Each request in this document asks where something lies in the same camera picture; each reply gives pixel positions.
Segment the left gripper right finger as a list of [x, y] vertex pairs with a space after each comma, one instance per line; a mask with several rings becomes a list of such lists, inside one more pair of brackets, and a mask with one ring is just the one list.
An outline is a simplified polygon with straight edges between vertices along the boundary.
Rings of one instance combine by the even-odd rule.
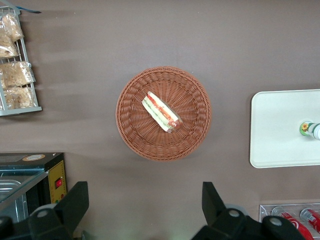
[[206, 225], [194, 240], [261, 240], [262, 226], [234, 207], [226, 207], [212, 182], [202, 183], [201, 207]]

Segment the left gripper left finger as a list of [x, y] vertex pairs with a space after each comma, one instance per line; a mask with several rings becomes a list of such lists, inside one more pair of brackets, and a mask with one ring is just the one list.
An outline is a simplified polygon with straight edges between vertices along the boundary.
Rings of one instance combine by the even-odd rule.
[[79, 181], [58, 203], [41, 206], [31, 214], [28, 218], [31, 238], [71, 240], [88, 208], [88, 183]]

